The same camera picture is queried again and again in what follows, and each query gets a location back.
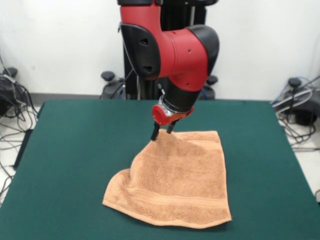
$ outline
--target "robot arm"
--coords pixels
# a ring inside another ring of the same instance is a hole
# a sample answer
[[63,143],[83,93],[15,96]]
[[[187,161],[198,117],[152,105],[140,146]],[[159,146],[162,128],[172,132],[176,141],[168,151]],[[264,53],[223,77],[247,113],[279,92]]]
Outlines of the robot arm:
[[168,77],[158,104],[152,108],[155,140],[160,126],[190,115],[219,53],[217,33],[205,25],[162,31],[161,0],[117,0],[121,5],[124,47],[136,74],[145,80]]

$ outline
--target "black cable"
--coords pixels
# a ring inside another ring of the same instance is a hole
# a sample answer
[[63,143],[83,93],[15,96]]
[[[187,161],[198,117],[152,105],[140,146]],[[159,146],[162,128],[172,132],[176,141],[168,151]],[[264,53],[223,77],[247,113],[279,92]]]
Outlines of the black cable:
[[116,95],[116,93],[119,91],[119,89],[123,87],[123,85],[125,84],[125,82],[126,82],[126,80],[124,80],[124,81],[120,84],[120,86],[117,87],[117,89],[114,91],[114,93],[111,95],[111,97],[110,97],[109,99],[112,99],[112,98]]
[[22,134],[22,133],[24,133],[24,132],[10,133],[10,134],[7,134],[7,135],[0,137],[0,140],[5,139],[6,137],[9,137],[9,136],[14,136],[14,135]]
[[7,172],[7,170],[5,169],[5,167],[2,165],[1,159],[0,159],[0,167],[1,167],[2,170],[5,172],[5,174],[12,179],[11,175]]
[[12,129],[12,130],[15,130],[17,132],[22,132],[21,130],[17,129],[17,128],[14,128],[14,127],[11,127],[11,126],[8,126],[8,125],[5,125],[3,123],[0,122],[0,125],[5,127],[5,128],[8,128],[8,129]]
[[[125,79],[123,80],[123,82],[120,84],[120,86],[119,86],[119,87],[115,90],[115,92],[111,95],[110,99],[112,99],[112,98],[116,95],[116,93],[117,93],[117,92],[119,91],[119,89],[126,83],[126,81],[128,80],[128,78],[130,77],[130,75],[131,75],[133,72],[134,72],[134,69],[132,68],[132,69],[130,70],[130,72],[128,73],[128,75],[127,75],[127,76],[125,77]],[[102,90],[102,93],[101,93],[99,99],[102,99],[103,94],[104,94],[104,92],[105,92],[105,90],[106,90],[107,87],[109,87],[109,85],[104,86],[104,88],[103,88],[103,90]]]
[[307,82],[306,84],[302,85],[301,87],[299,87],[299,89],[304,89],[306,86],[309,86],[310,84],[314,83],[315,81],[320,79],[320,75],[315,77],[313,80]]
[[18,147],[21,147],[21,145],[11,146],[11,147],[7,147],[7,148],[0,148],[0,150],[1,151],[6,151],[6,150],[11,150],[11,149],[16,149]]

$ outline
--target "black plastic cover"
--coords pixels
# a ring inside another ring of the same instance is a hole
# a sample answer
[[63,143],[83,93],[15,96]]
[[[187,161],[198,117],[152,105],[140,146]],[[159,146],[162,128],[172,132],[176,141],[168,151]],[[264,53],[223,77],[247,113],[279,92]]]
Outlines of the black plastic cover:
[[125,51],[135,73],[145,80],[156,80],[161,58],[158,43],[147,29],[133,24],[120,26]]
[[211,27],[206,25],[188,26],[189,29],[203,44],[208,56],[208,76],[211,74],[216,64],[220,41],[218,34]]
[[187,113],[191,110],[198,99],[200,91],[186,91],[177,87],[173,82],[166,79],[163,83],[163,104],[170,110],[178,113]]
[[117,0],[121,6],[148,6],[152,5],[153,0]]
[[218,0],[163,0],[164,5],[171,6],[209,6],[217,2]]

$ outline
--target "orange towel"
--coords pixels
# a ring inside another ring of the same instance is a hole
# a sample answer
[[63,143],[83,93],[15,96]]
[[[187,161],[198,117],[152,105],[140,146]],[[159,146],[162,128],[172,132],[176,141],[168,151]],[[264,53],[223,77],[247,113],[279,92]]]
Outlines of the orange towel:
[[204,229],[231,221],[218,133],[161,130],[130,169],[110,180],[102,203],[157,226]]

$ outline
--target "cable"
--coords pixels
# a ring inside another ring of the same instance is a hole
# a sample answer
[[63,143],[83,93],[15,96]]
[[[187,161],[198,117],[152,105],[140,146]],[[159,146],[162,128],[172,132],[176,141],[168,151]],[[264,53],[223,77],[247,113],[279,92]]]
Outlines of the cable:
[[11,127],[11,126],[8,126],[8,125],[5,125],[3,123],[0,122],[0,125],[5,127],[5,128],[8,128],[8,129],[12,129],[12,130],[15,130],[17,132],[22,132],[21,130],[17,129],[17,128],[14,128],[14,127]]
[[111,97],[109,99],[112,99],[116,95],[116,93],[119,91],[119,89],[126,83],[126,81],[130,77],[130,75],[133,73],[133,71],[134,71],[134,69],[132,68],[131,71],[126,76],[126,78],[123,80],[122,84],[120,84],[120,86],[114,91],[114,93],[111,95]]
[[320,88],[316,88],[316,89],[310,89],[310,88],[308,88],[307,90],[300,91],[300,92],[296,93],[294,96],[286,97],[285,99],[283,99],[283,100],[281,100],[281,101],[273,104],[272,107],[274,107],[274,108],[275,108],[275,107],[278,107],[278,106],[280,106],[280,105],[282,105],[282,104],[290,101],[292,98],[296,98],[296,97],[299,97],[299,96],[302,96],[302,95],[305,95],[305,94],[309,94],[309,93],[312,92],[312,91],[313,91],[313,92],[318,92],[318,91],[320,91]]
[[314,83],[315,81],[317,81],[317,80],[319,80],[320,79],[320,75],[319,76],[317,76],[317,77],[315,77],[313,80],[311,80],[310,82],[308,82],[308,83],[306,83],[306,84],[304,84],[304,85],[302,85],[301,87],[299,87],[299,89],[304,89],[306,86],[308,86],[308,85],[310,85],[310,84],[312,84],[312,83]]
[[[120,84],[120,86],[115,90],[115,92],[112,94],[112,96],[111,96],[109,99],[112,99],[112,98],[115,96],[115,94],[119,91],[119,89],[126,83],[126,81],[127,81],[128,78],[130,77],[130,75],[133,73],[133,71],[134,71],[134,69],[132,68],[132,69],[130,70],[130,72],[128,73],[128,75],[126,76],[126,78],[123,80],[122,84]],[[107,84],[107,85],[105,85],[105,86],[103,87],[102,93],[101,93],[99,99],[102,99],[102,97],[103,97],[103,95],[104,95],[104,92],[105,92],[105,90],[106,90],[107,87],[110,87],[110,86]]]
[[278,111],[276,112],[276,114],[278,115],[278,114],[280,114],[280,113],[283,113],[283,112],[286,111],[286,110],[289,110],[289,109],[298,107],[298,106],[300,106],[300,105],[302,105],[302,104],[305,104],[306,102],[308,102],[308,101],[311,99],[311,97],[312,97],[312,95],[313,95],[313,92],[315,92],[315,91],[311,91],[310,94],[309,94],[309,96],[306,97],[304,100],[302,100],[302,101],[300,101],[300,102],[297,102],[297,103],[293,104],[292,106],[286,106],[286,107],[278,110]]
[[282,89],[282,91],[280,92],[280,94],[272,101],[270,102],[271,105],[275,104],[277,102],[277,100],[284,94],[285,90],[288,87],[288,83],[284,86],[284,88]]
[[208,98],[208,95],[206,94],[206,91],[203,88],[201,89],[201,91],[204,95],[205,100],[208,100],[209,98]]

